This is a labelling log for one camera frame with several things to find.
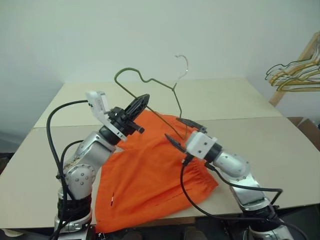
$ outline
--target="white wall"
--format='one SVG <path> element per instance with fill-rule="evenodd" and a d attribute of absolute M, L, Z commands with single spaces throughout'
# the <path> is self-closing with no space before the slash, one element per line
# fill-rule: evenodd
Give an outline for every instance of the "white wall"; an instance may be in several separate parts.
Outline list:
<path fill-rule="evenodd" d="M 247 77 L 269 98 L 266 70 L 297 59 L 319 29 L 319 0 L 2 1 L 0 136 L 19 143 L 61 82 L 110 82 L 123 67 L 175 80 L 176 54 L 186 79 Z M 290 93 L 279 109 L 319 117 L 319 104 Z"/>

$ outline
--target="green wire hanger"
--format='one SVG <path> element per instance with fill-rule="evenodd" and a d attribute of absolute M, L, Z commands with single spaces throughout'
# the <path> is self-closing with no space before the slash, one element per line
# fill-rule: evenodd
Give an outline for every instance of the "green wire hanger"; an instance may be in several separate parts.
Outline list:
<path fill-rule="evenodd" d="M 180 77 L 178 77 L 178 80 L 179 80 L 179 79 L 183 78 L 183 77 L 188 73 L 189 63 L 188 63 L 188 59 L 187 59 L 184 55 L 175 55 L 175 57 L 176 57 L 176 58 L 182 57 L 182 58 L 185 59 L 185 62 L 186 62 L 186 70 L 185 70 L 184 74 L 182 74 Z M 167 84 L 165 84 L 165 83 L 163 83 L 163 82 L 161 82 L 161 81 L 159 81 L 159 80 L 156 80 L 156 79 L 154 79 L 154 78 L 150 78 L 149 80 L 144 80 L 143 77 L 142 77 L 142 75 L 141 75 L 141 73 L 140 73 L 140 71 L 139 71 L 138 69 L 136 69 L 136 68 L 132 68 L 132 67 L 123 68 L 123 69 L 121 69 L 120 71 L 118 71 L 118 72 L 115 74 L 115 76 L 114 76 L 114 81 L 115 81 L 115 83 L 116 83 L 117 85 L 119 85 L 123 90 L 125 90 L 128 94 L 130 94 L 130 95 L 131 95 L 132 97 L 134 97 L 135 99 L 136 99 L 137 97 L 136 97 L 131 91 L 129 91 L 126 87 L 124 87 L 124 86 L 118 81 L 118 79 L 117 79 L 120 74 L 122 74 L 122 73 L 124 73 L 124 72 L 126 72 L 126 71 L 134 71 L 134 72 L 138 73 L 138 75 L 139 75 L 139 77 L 140 77 L 140 80 L 141 80 L 142 82 L 144 82 L 144 83 L 149 83 L 149 82 L 151 82 L 151 81 L 154 81 L 154 82 L 156 82 L 156 83 L 158 83 L 158 84 L 160 84 L 160 85 L 162 85 L 162 86 L 170 89 L 170 90 L 173 92 L 174 97 L 175 97 L 175 100 L 176 100 L 176 103 L 177 103 L 177 105 L 178 105 L 178 107 L 179 107 L 179 112 L 180 112 L 180 113 L 179 113 L 179 117 L 181 118 L 181 116 L 182 116 L 182 108 L 181 108 L 179 99 L 178 99 L 178 97 L 177 97 L 176 91 L 175 91 L 176 86 L 177 86 L 177 82 L 174 84 L 173 87 L 171 87 L 171 86 L 168 86 Z M 178 131 L 177 131 L 170 123 L 168 123 L 159 113 L 157 113 L 156 111 L 154 111 L 154 110 L 153 110 L 151 107 L 149 107 L 149 106 L 147 106 L 147 108 L 148 108 L 151 112 L 153 112 L 158 118 L 160 118 L 162 121 L 164 121 L 170 128 L 172 128 L 172 129 L 174 130 L 174 132 L 175 132 L 180 138 L 185 139 L 185 138 L 187 137 L 187 133 L 188 133 L 187 126 L 186 126 L 186 129 L 185 129 L 185 136 L 183 137 L 183 136 L 181 136 L 181 135 L 178 133 Z"/>

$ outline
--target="wire hanger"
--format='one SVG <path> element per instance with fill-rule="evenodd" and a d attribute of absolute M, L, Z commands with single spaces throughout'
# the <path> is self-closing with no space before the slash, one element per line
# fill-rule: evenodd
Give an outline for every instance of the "wire hanger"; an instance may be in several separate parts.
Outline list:
<path fill-rule="evenodd" d="M 185 59 L 185 62 L 186 62 L 186 69 L 185 69 L 185 72 L 180 76 L 178 77 L 178 80 L 180 80 L 181 78 L 183 78 L 187 73 L 188 73 L 188 70 L 189 70 L 189 63 L 188 63 L 188 59 L 186 58 L 186 56 L 184 55 L 175 55 L 176 58 L 180 58 L 180 57 L 183 57 Z M 150 78 L 148 80 L 144 80 L 144 78 L 142 77 L 140 71 L 136 68 L 133 68 L 133 67 L 126 67 L 126 68 L 123 68 L 121 69 L 120 71 L 118 71 L 115 76 L 114 76 L 114 81 L 115 83 L 120 86 L 123 90 L 125 90 L 128 94 L 130 94 L 132 97 L 134 98 L 137 98 L 137 96 L 135 96 L 131 91 L 129 91 L 126 87 L 124 87 L 119 81 L 118 81 L 118 77 L 119 75 L 121 75 L 122 73 L 126 72 L 126 71 L 133 71 L 133 72 L 136 72 L 139 77 L 140 77 L 140 80 L 144 83 L 149 83 L 151 81 L 154 81 L 168 89 L 170 89 L 173 94 L 174 94 L 174 97 L 175 97 L 175 100 L 176 100 L 176 103 L 178 105 L 178 108 L 179 108 L 179 117 L 181 118 L 182 116 L 182 108 L 181 108 L 181 105 L 180 105 L 180 102 L 179 102 L 179 99 L 178 99 L 178 96 L 176 94 L 176 86 L 177 86 L 177 82 L 174 84 L 173 87 L 159 81 L 159 80 L 156 80 L 154 78 Z M 153 112 L 158 118 L 160 118 L 162 121 L 164 121 L 170 128 L 172 128 L 174 130 L 174 132 L 182 139 L 185 139 L 187 137 L 187 133 L 188 133 L 188 129 L 187 129 L 187 126 L 185 127 L 185 136 L 182 136 L 170 123 L 168 123 L 159 113 L 157 113 L 156 111 L 154 111 L 151 107 L 149 106 L 146 106 L 146 108 L 148 108 L 151 112 Z"/>
<path fill-rule="evenodd" d="M 277 91 L 319 91 L 319 78 L 311 76 L 320 74 L 320 36 L 314 40 L 312 48 L 314 52 L 310 59 L 274 65 L 266 72 L 265 80 L 278 86 Z"/>

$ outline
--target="black cable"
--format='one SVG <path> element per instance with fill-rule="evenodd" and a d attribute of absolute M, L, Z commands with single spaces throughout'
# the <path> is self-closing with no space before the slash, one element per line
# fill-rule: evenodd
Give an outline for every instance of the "black cable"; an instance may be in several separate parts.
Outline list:
<path fill-rule="evenodd" d="M 291 229 L 297 231 L 298 233 L 300 233 L 303 236 L 303 238 L 305 240 L 309 240 L 308 236 L 299 227 L 297 227 L 297 226 L 295 226 L 293 224 L 286 223 L 286 222 L 281 222 L 281 225 L 286 226 L 288 228 L 291 228 Z"/>
<path fill-rule="evenodd" d="M 249 234 L 250 233 L 250 231 L 249 231 L 249 227 L 246 229 L 246 233 L 245 233 L 245 239 L 246 240 L 250 240 L 250 237 L 249 237 Z"/>
<path fill-rule="evenodd" d="M 64 150 L 63 150 L 63 152 L 61 154 L 61 158 L 60 158 L 60 167 L 61 167 L 62 171 L 64 169 L 64 161 L 65 161 L 65 156 L 66 156 L 66 153 L 67 153 L 68 149 L 71 146 L 75 145 L 75 144 L 81 143 L 82 141 L 83 140 L 78 140 L 78 141 L 71 142 L 64 148 Z M 69 196 L 70 196 L 70 198 L 72 200 L 75 200 L 75 197 L 74 197 L 73 193 L 70 191 L 70 189 L 68 187 L 67 187 L 67 193 L 69 194 Z"/>
<path fill-rule="evenodd" d="M 73 214 L 71 217 L 69 217 L 68 220 L 65 221 L 65 222 L 62 224 L 61 229 L 63 229 L 63 228 L 72 220 L 72 218 L 73 218 L 76 214 L 77 214 L 77 213 L 75 213 L 75 214 Z M 55 230 L 55 231 L 51 234 L 51 236 L 49 237 L 49 240 L 51 240 L 51 239 L 52 239 L 54 236 L 56 236 L 56 235 L 59 236 L 59 232 L 58 232 L 58 229 Z"/>
<path fill-rule="evenodd" d="M 60 109 L 62 109 L 64 107 L 67 107 L 67 106 L 70 106 L 70 105 L 73 105 L 73 104 L 80 104 L 80 103 L 87 103 L 87 102 L 88 102 L 88 100 L 79 100 L 79 101 L 72 101 L 72 102 L 68 102 L 68 103 L 62 104 L 62 105 L 58 106 L 57 108 L 55 108 L 50 113 L 50 115 L 48 116 L 47 121 L 46 121 L 46 135 L 47 135 L 47 138 L 48 138 L 49 146 L 50 146 L 50 149 L 51 149 L 51 152 L 52 152 L 56 167 L 58 168 L 58 174 L 59 174 L 59 177 L 60 177 L 60 181 L 61 181 L 61 185 L 62 185 L 62 194 L 63 194 L 62 212 L 61 212 L 61 215 L 60 215 L 60 221 L 59 221 L 58 227 L 56 229 L 56 233 L 54 235 L 54 240 L 58 239 L 59 232 L 60 232 L 60 230 L 62 228 L 62 225 L 63 225 L 63 220 L 62 219 L 63 219 L 64 214 L 66 212 L 68 187 L 67 187 L 67 184 L 66 184 L 66 180 L 65 180 L 65 176 L 64 176 L 64 172 L 63 172 L 63 167 L 60 164 L 59 157 L 58 157 L 55 145 L 54 145 L 53 140 L 52 140 L 51 129 L 50 129 L 51 119 L 52 119 L 53 115 L 57 111 L 59 111 Z"/>
<path fill-rule="evenodd" d="M 281 188 L 266 188 L 266 187 L 253 187 L 253 186 L 244 186 L 244 185 L 238 185 L 238 184 L 234 184 L 231 183 L 229 181 L 227 181 L 226 179 L 224 179 L 224 177 L 222 177 L 221 173 L 212 165 L 209 165 L 208 162 L 205 163 L 206 167 L 209 167 L 210 170 L 214 171 L 219 178 L 225 183 L 228 184 L 229 186 L 235 187 L 235 188 L 240 188 L 240 189 L 248 189 L 248 190 L 254 190 L 254 191 L 264 191 L 264 192 L 277 192 L 276 195 L 274 196 L 274 198 L 271 201 L 271 204 L 273 205 L 276 200 L 278 199 L 278 197 L 282 194 L 283 189 Z"/>
<path fill-rule="evenodd" d="M 212 217 L 214 219 L 218 219 L 218 220 L 237 220 L 237 221 L 269 221 L 268 219 L 264 219 L 264 218 L 260 218 L 260 217 L 227 217 L 227 216 L 218 216 L 218 215 L 213 215 L 211 213 L 208 213 L 207 211 L 203 210 L 202 208 L 200 208 L 194 201 L 192 201 L 192 199 L 189 197 L 185 186 L 184 186 L 184 171 L 185 171 L 185 165 L 182 164 L 182 168 L 181 168 L 181 172 L 180 172 L 180 185 L 182 188 L 182 191 L 185 195 L 185 197 L 188 199 L 188 201 L 191 203 L 192 206 L 194 206 L 197 210 L 199 210 L 201 213 Z"/>
<path fill-rule="evenodd" d="M 181 172 L 180 172 L 180 185 L 181 185 L 181 188 L 182 188 L 182 191 L 185 195 L 185 197 L 188 199 L 188 201 L 191 203 L 191 205 L 193 207 L 195 207 L 198 211 L 200 211 L 201 213 L 209 216 L 209 217 L 212 217 L 214 219 L 217 219 L 217 220 L 226 220 L 226 221 L 264 221 L 264 222 L 270 222 L 270 223 L 274 223 L 274 224 L 281 224 L 281 225 L 284 225 L 288 228 L 292 228 L 294 230 L 296 230 L 297 232 L 299 232 L 305 240 L 309 240 L 307 235 L 300 229 L 298 228 L 297 226 L 294 226 L 292 224 L 289 224 L 289 223 L 285 223 L 285 222 L 282 222 L 282 221 L 274 221 L 274 220 L 270 220 L 270 219 L 267 219 L 267 218 L 261 218 L 261 217 L 225 217 L 225 216 L 218 216 L 218 215 L 213 215 L 211 213 L 208 213 L 207 211 L 203 210 L 202 208 L 200 208 L 191 198 L 190 196 L 188 195 L 186 189 L 185 189 L 185 186 L 184 186 L 184 171 L 185 171 L 185 167 L 186 165 L 185 164 L 182 164 L 182 168 L 181 168 Z"/>

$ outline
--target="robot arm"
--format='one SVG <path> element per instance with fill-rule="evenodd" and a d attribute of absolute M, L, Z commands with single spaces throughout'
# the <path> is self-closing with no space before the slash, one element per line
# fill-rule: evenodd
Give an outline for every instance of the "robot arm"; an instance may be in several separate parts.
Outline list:
<path fill-rule="evenodd" d="M 114 107 L 109 109 L 106 95 L 103 92 L 86 93 L 88 104 L 93 115 L 103 123 L 99 131 L 92 132 L 78 146 L 74 155 L 63 163 L 63 174 L 69 193 L 66 211 L 63 210 L 63 190 L 58 192 L 58 214 L 54 221 L 54 230 L 59 222 L 67 224 L 60 229 L 59 239 L 82 239 L 88 233 L 92 219 L 91 193 L 92 184 L 100 167 L 116 150 L 120 140 L 126 141 L 127 136 L 135 131 L 143 133 L 144 129 L 134 120 L 146 108 L 149 95 L 145 94 L 132 101 L 126 109 Z"/>
<path fill-rule="evenodd" d="M 272 203 L 263 192 L 269 188 L 260 188 L 259 183 L 251 174 L 249 162 L 237 154 L 224 151 L 223 147 L 217 143 L 217 138 L 206 134 L 206 127 L 188 119 L 177 118 L 177 120 L 198 129 L 190 135 L 185 143 L 185 148 L 172 137 L 166 135 L 173 146 L 186 153 L 183 164 L 186 166 L 193 157 L 205 160 L 205 166 L 221 175 L 223 180 L 230 185 L 230 190 L 245 217 L 271 220 L 249 222 L 249 230 L 254 239 L 293 240 L 288 228 L 281 225 L 282 221 L 278 218 Z"/>

